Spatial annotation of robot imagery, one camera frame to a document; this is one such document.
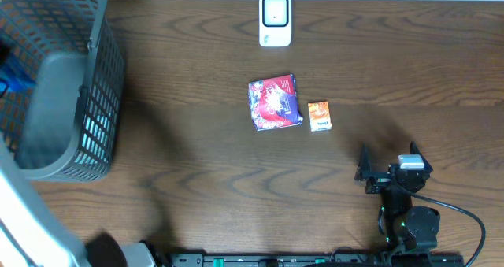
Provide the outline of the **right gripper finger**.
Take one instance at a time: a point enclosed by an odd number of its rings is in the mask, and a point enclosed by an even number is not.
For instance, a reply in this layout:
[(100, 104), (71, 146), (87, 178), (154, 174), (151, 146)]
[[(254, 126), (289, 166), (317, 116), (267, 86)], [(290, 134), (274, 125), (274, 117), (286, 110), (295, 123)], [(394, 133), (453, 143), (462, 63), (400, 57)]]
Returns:
[(424, 155), (420, 152), (420, 150), (418, 149), (417, 144), (415, 142), (411, 142), (410, 145), (409, 145), (409, 148), (410, 148), (409, 152), (411, 154), (418, 155), (420, 157), (420, 159), (423, 161), (424, 170), (427, 173), (431, 173), (433, 171), (433, 168), (430, 165), (430, 163), (426, 160), (426, 158), (424, 157)]
[(354, 176), (355, 181), (366, 181), (372, 175), (372, 165), (369, 159), (369, 152), (363, 143), (359, 156), (358, 167)]

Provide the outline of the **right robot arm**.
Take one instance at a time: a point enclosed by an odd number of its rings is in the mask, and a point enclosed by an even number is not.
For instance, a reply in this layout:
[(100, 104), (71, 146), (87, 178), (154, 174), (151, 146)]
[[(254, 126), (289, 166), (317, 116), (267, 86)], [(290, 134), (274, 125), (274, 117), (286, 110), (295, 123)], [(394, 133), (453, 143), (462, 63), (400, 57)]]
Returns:
[(363, 146), (354, 179), (365, 183), (367, 194), (378, 194), (381, 199), (378, 226), (387, 238), (387, 247), (377, 260), (388, 266), (405, 266), (416, 260), (431, 266), (429, 252), (437, 247), (440, 215), (433, 208), (415, 206), (412, 197), (425, 186), (433, 168), (415, 143), (409, 148), (409, 153), (399, 155), (387, 171), (378, 172)]

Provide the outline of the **blue snack bar wrapper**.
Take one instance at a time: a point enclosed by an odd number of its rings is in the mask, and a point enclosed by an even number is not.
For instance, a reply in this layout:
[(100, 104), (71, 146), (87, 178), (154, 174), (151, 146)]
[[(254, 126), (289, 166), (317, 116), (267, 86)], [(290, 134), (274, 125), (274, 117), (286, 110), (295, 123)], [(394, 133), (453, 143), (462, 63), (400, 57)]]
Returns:
[(9, 92), (32, 89), (35, 81), (25, 72), (19, 60), (9, 54), (1, 62), (1, 96)]

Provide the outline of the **small orange snack packet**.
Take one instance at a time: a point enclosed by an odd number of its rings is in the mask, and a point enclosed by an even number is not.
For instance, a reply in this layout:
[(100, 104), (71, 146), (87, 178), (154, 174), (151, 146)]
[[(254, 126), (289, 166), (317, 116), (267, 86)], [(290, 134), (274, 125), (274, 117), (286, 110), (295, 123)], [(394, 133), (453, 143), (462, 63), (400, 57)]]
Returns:
[(308, 110), (310, 130), (312, 132), (325, 131), (332, 128), (332, 119), (327, 101), (309, 102)]

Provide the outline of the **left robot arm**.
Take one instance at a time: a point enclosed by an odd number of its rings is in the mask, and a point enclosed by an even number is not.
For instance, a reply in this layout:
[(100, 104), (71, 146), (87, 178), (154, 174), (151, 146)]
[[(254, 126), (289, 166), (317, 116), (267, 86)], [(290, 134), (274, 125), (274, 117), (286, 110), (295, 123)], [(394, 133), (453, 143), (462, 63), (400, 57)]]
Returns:
[(120, 246), (106, 233), (84, 243), (48, 209), (1, 143), (1, 240), (27, 266), (155, 266), (144, 243)]

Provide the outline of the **red purple snack packet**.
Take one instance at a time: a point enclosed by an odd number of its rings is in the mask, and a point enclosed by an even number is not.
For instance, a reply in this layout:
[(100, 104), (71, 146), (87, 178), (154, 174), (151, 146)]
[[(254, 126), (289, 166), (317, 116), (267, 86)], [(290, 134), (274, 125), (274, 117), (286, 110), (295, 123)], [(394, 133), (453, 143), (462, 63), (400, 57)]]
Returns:
[(293, 74), (251, 82), (247, 94), (257, 131), (288, 128), (303, 122)]

